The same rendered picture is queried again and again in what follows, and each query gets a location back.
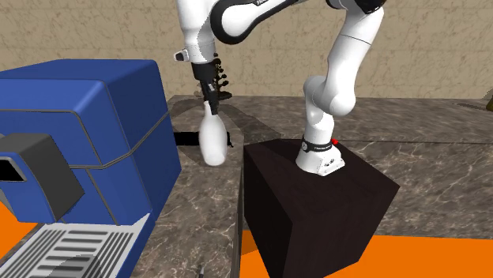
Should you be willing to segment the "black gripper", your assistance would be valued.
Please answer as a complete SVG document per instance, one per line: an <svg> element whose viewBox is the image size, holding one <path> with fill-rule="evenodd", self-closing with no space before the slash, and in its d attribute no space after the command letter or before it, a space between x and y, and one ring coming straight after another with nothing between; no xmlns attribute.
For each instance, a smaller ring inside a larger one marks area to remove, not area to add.
<svg viewBox="0 0 493 278"><path fill-rule="evenodd" d="M218 93L214 85L214 77L216 76L216 64L214 61L207 63L191 63L194 78L200 81L201 92L204 96L204 101L207 101L210 106L212 115L216 115L219 106Z"/></svg>

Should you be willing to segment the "black branched ornament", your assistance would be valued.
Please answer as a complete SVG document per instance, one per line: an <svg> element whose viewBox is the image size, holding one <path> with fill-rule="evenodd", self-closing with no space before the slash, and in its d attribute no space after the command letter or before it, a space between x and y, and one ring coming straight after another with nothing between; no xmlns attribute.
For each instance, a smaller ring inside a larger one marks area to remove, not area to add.
<svg viewBox="0 0 493 278"><path fill-rule="evenodd" d="M213 81L218 95L218 100L230 99L232 98L232 94L230 92L222 90L223 87L229 84L229 81L227 80L227 75L224 73L224 69L221 66L222 61L220 60L219 55L217 53L214 53L213 57L214 57L213 64L216 70L216 75Z"/></svg>

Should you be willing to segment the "white bottle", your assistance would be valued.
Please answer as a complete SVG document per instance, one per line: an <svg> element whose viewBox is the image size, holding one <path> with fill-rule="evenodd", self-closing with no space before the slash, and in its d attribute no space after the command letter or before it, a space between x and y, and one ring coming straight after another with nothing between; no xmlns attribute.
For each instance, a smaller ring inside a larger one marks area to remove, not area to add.
<svg viewBox="0 0 493 278"><path fill-rule="evenodd" d="M213 115L208 101L204 102L204 117L198 132L202 157L209 166L221 165L228 153L228 135L219 115Z"/></svg>

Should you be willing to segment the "blue espresso machine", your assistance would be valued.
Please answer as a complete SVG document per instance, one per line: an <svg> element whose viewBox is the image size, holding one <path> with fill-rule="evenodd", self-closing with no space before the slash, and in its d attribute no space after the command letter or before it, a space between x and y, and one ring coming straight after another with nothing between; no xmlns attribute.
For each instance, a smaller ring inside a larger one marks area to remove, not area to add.
<svg viewBox="0 0 493 278"><path fill-rule="evenodd" d="M154 61L0 72L0 202L40 224L0 278L130 278L180 171Z"/></svg>

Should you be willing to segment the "dark robot stand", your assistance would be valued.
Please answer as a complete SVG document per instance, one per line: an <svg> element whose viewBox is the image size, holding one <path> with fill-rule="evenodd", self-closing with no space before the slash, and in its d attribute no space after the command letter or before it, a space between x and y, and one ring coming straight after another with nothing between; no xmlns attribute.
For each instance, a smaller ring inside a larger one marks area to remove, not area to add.
<svg viewBox="0 0 493 278"><path fill-rule="evenodd" d="M244 215L270 278L324 278L356 263L400 188L341 143L341 169L305 172L300 145L243 150Z"/></svg>

